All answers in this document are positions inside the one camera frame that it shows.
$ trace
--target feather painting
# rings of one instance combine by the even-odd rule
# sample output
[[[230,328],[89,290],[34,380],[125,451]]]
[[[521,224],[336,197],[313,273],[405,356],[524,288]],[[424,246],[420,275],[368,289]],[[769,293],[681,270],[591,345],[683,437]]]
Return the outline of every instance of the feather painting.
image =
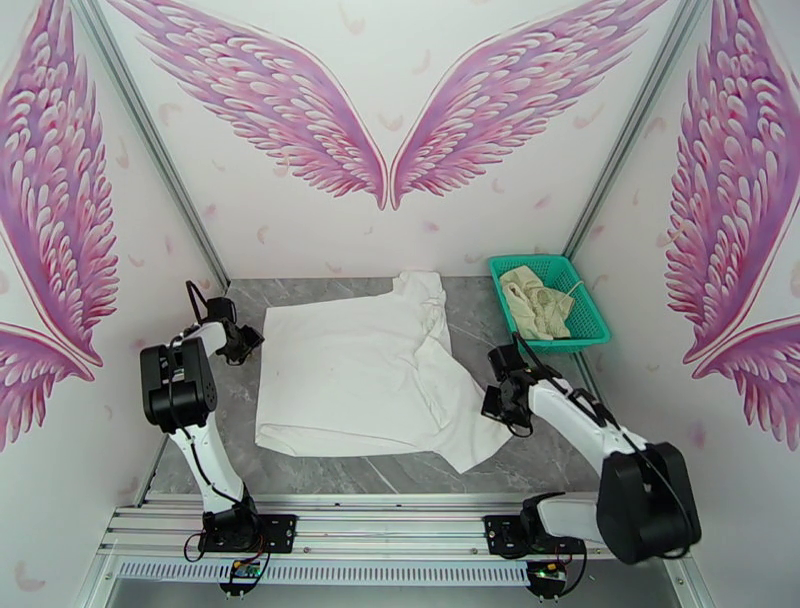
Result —
[[[734,334],[797,212],[800,104],[750,0],[715,0],[689,76],[673,182],[667,288],[693,325],[694,377],[736,382],[745,416],[798,446],[795,317]]]
[[[464,53],[435,88],[391,166],[344,88],[299,45],[173,0],[109,0],[181,88],[295,177],[397,209],[444,196],[502,162],[631,53],[666,0],[589,0]]]
[[[53,338],[0,324],[0,450],[41,425],[53,385],[93,379],[117,257],[102,124],[64,0],[43,0],[0,97],[0,236]]]

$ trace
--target metal bracket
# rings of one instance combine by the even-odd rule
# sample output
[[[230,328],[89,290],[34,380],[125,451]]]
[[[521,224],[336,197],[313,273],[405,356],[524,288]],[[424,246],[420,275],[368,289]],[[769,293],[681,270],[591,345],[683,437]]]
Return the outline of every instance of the metal bracket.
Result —
[[[529,539],[522,519],[517,515],[486,515],[483,529],[489,553],[506,559],[526,555],[575,555],[583,552],[583,541],[577,538],[540,537]]]
[[[263,530],[267,534],[268,548],[265,553],[291,553],[294,546],[297,515],[265,515],[258,514]],[[207,543],[202,549],[207,553],[241,553],[243,548],[234,543],[216,545]]]

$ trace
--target pink angel wing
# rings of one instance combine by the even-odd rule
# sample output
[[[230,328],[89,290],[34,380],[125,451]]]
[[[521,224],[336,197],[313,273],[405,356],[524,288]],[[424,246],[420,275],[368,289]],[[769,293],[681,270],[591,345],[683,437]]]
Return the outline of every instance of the pink angel wing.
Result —
[[[693,376],[719,372],[736,382],[744,415],[791,450],[800,444],[800,315],[762,323],[727,340]]]
[[[694,324],[685,363],[750,310],[797,211],[800,110],[748,0],[717,0],[689,76],[672,179],[670,308]]]
[[[665,0],[591,0],[467,51],[440,81],[392,163],[392,206],[412,190],[437,196],[545,130],[594,89]]]
[[[234,133],[335,197],[386,205],[386,168],[344,90],[302,47],[171,0],[109,0],[141,27],[155,63]]]
[[[31,423],[42,426],[45,401],[53,384],[78,376],[93,380],[89,369],[63,345],[31,329],[0,322],[0,452]]]
[[[48,329],[96,365],[117,289],[101,137],[71,16],[43,0],[0,96],[0,233]]]

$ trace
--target teal basket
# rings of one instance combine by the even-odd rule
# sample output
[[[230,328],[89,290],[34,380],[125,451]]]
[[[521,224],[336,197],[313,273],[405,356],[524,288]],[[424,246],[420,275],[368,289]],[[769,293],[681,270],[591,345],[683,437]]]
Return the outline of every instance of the teal basket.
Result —
[[[552,287],[567,293],[581,280],[572,263],[561,255],[506,255],[489,259],[494,288],[503,307],[509,334],[517,331],[517,324],[508,309],[508,303],[500,286],[500,277],[509,270],[527,266],[542,280],[545,287]],[[577,353],[592,344],[604,344],[611,339],[608,325],[600,316],[600,311],[592,301],[586,285],[578,286],[572,292],[575,305],[567,317],[567,329],[572,338],[566,340],[527,340],[537,353]]]

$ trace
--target wing mural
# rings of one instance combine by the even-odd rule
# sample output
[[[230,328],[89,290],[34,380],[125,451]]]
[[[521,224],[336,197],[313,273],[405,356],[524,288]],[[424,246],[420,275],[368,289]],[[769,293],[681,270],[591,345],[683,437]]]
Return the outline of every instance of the wing mural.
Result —
[[[542,133],[594,89],[665,0],[591,0],[467,51],[442,78],[392,163],[392,206],[443,196]]]
[[[324,64],[278,36],[171,0],[109,0],[146,32],[155,63],[239,137],[333,194],[386,205],[386,163]]]
[[[696,361],[742,322],[797,211],[800,109],[749,0],[715,0],[681,117],[666,274]]]
[[[54,338],[0,323],[0,451],[53,385],[93,380],[94,326],[114,312],[111,186],[86,62],[64,0],[42,0],[0,94],[0,237]]]
[[[442,78],[387,175],[344,89],[309,51],[173,0],[108,1],[236,135],[315,188],[363,190],[380,209],[413,190],[443,196],[502,162],[623,61],[666,2],[590,0],[477,45]]]
[[[736,382],[748,424],[756,418],[789,449],[800,444],[800,315],[739,332],[692,374],[718,372]]]
[[[714,0],[689,75],[673,177],[667,288],[694,325],[684,363],[733,380],[749,424],[800,444],[800,315],[737,328],[796,211],[800,105],[750,0]]]

